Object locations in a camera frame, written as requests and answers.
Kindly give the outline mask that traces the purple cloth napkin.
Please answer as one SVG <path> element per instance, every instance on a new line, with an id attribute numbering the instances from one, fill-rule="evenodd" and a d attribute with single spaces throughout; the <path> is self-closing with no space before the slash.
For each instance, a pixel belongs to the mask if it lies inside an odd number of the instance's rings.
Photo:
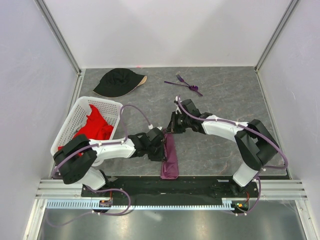
<path id="1" fill-rule="evenodd" d="M 174 136 L 171 133 L 167 133 L 167 130 L 163 130 L 165 143 L 164 143 L 164 155 L 166 161 L 161 165 L 160 178 L 162 180 L 175 180 L 179 177 L 179 164 L 176 151 L 176 145 Z"/>

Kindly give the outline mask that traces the purple fork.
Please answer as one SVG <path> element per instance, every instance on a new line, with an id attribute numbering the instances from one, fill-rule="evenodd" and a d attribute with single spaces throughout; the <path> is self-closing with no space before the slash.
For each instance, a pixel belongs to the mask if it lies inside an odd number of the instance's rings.
<path id="1" fill-rule="evenodd" d="M 178 79 L 181 83 L 187 85 L 189 88 L 192 87 L 192 86 L 189 85 L 179 74 L 177 74 L 176 77 L 177 77 L 177 79 Z"/>

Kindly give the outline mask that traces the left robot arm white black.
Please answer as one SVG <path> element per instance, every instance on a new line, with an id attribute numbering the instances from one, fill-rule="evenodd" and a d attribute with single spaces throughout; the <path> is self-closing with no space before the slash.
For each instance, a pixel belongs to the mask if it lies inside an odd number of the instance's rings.
<path id="1" fill-rule="evenodd" d="M 54 172 L 60 173 L 64 184 L 81 183 L 104 197 L 110 185 L 104 173 L 94 166 L 109 159 L 144 156 L 153 162 L 166 160 L 165 134 L 160 128 L 116 140 L 95 140 L 80 134 L 53 155 Z"/>

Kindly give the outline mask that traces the purple spoon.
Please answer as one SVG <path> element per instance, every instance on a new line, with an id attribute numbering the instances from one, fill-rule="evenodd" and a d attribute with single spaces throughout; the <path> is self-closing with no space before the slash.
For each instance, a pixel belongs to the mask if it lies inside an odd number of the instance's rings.
<path id="1" fill-rule="evenodd" d="M 199 87 L 197 85 L 186 85 L 186 84 L 179 84 L 179 83 L 174 83 L 174 82 L 169 82 L 169 81 L 164 81 L 164 83 L 169 84 L 169 85 L 173 85 L 173 86 L 188 88 L 190 91 L 195 92 L 200 97 L 203 96 L 203 94 L 199 92 Z"/>

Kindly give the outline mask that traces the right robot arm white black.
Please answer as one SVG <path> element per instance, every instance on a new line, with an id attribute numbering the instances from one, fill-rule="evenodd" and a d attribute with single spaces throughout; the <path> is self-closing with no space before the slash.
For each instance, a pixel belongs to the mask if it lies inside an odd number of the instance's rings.
<path id="1" fill-rule="evenodd" d="M 213 115 L 200 113 L 191 99 L 181 101 L 177 96 L 167 132 L 172 134 L 193 132 L 218 136 L 236 143 L 243 163 L 232 176 L 229 191 L 235 197 L 247 191 L 247 185 L 279 152 L 279 145 L 264 124 L 257 119 L 236 122 Z"/>

